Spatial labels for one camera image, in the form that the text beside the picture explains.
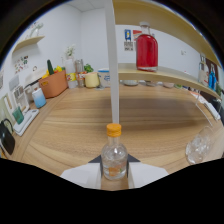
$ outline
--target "poster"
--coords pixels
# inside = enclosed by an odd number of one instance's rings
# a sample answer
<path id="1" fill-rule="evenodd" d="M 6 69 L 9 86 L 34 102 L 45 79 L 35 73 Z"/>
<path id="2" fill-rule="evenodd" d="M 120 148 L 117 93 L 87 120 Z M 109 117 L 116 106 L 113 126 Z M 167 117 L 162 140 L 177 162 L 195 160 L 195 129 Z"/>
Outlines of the poster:
<path id="1" fill-rule="evenodd" d="M 134 41 L 138 38 L 138 36 L 142 33 L 140 30 L 133 30 Z"/>
<path id="2" fill-rule="evenodd" d="M 28 56 L 20 57 L 17 61 L 14 62 L 14 67 L 15 67 L 15 74 L 29 68 Z"/>
<path id="3" fill-rule="evenodd" d="M 125 34 L 124 51 L 133 51 L 134 44 L 131 41 L 131 30 L 125 29 L 124 34 Z"/>

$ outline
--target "green plant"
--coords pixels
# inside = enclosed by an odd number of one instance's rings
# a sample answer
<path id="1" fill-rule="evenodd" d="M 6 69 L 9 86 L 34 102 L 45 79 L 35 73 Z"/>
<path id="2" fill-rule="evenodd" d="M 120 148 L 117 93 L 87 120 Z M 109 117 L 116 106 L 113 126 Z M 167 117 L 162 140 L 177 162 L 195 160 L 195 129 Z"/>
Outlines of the green plant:
<path id="1" fill-rule="evenodd" d="M 87 73 L 89 73 L 89 72 L 93 72 L 93 68 L 92 68 L 91 65 L 89 65 L 89 64 L 86 64 L 86 65 L 84 66 L 84 69 L 85 69 L 85 71 L 86 71 Z"/>

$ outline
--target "wall shelf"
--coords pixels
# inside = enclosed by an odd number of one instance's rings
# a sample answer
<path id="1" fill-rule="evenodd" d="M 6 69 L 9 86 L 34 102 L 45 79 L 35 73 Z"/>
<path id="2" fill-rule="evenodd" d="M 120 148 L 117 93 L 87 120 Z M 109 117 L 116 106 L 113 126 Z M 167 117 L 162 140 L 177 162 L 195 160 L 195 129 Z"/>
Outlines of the wall shelf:
<path id="1" fill-rule="evenodd" d="M 134 63 L 120 63 L 118 64 L 118 74 L 120 80 L 147 80 L 189 86 L 221 100 L 221 97 L 215 91 L 199 83 L 195 77 L 174 69 L 159 66 L 157 72 L 147 72 L 137 70 Z"/>
<path id="2" fill-rule="evenodd" d="M 23 48 L 23 47 L 26 47 L 28 45 L 31 45 L 31 44 L 36 44 L 37 42 L 39 42 L 41 39 L 43 39 L 44 36 L 37 36 L 37 37 L 31 37 L 29 39 L 26 39 L 26 40 L 23 40 L 23 41 L 20 41 L 19 43 L 17 43 L 15 49 L 13 50 L 13 52 Z"/>
<path id="3" fill-rule="evenodd" d="M 167 7 L 141 0 L 113 0 L 116 25 L 139 26 L 139 22 L 147 21 L 150 28 L 176 37 L 206 58 L 222 67 L 210 44 L 199 31 L 187 20 L 172 12 Z"/>

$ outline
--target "plastic bottle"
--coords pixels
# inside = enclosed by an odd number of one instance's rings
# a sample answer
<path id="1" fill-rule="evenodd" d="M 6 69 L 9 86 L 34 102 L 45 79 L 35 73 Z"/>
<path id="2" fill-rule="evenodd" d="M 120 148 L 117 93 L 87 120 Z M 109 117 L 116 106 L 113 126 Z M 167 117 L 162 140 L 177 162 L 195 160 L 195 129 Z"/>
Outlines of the plastic bottle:
<path id="1" fill-rule="evenodd" d="M 138 70 L 155 72 L 158 68 L 158 43 L 150 35 L 149 23 L 140 22 L 142 34 L 136 40 L 136 67 Z"/>
<path id="2" fill-rule="evenodd" d="M 107 125 L 108 143 L 102 149 L 101 159 L 104 176 L 109 180 L 121 179 L 126 174 L 128 153 L 126 147 L 120 143 L 120 135 L 120 124 Z"/>
<path id="3" fill-rule="evenodd" d="M 213 72 L 213 74 L 212 74 L 212 89 L 214 91 L 216 91 L 216 82 L 217 82 L 217 80 L 216 80 L 216 77 L 215 77 L 215 68 L 214 68 L 213 64 L 211 64 L 211 70 Z"/>
<path id="4" fill-rule="evenodd" d="M 66 78 L 68 81 L 68 87 L 75 88 L 76 87 L 76 75 L 75 75 L 75 67 L 73 64 L 72 59 L 68 59 L 65 61 L 65 71 L 66 71 Z"/>

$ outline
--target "wooden table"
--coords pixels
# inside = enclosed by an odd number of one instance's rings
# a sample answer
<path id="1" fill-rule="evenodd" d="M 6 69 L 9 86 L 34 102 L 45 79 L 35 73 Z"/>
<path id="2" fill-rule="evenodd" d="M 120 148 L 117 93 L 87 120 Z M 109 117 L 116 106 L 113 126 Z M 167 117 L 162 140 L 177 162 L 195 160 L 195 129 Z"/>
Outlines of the wooden table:
<path id="1" fill-rule="evenodd" d="M 209 125 L 189 91 L 143 84 L 119 85 L 119 90 L 121 141 L 128 153 L 169 174 L 189 166 L 186 144 Z M 223 125 L 204 105 L 199 106 L 212 122 L 216 140 L 205 161 L 219 159 L 224 150 Z M 60 176 L 100 155 L 107 142 L 106 125 L 111 122 L 110 88 L 67 89 L 47 99 L 23 136 L 15 135 L 16 148 L 7 156 Z M 101 186 L 103 190 L 128 189 L 128 181 L 124 177 L 111 182 L 103 177 Z"/>

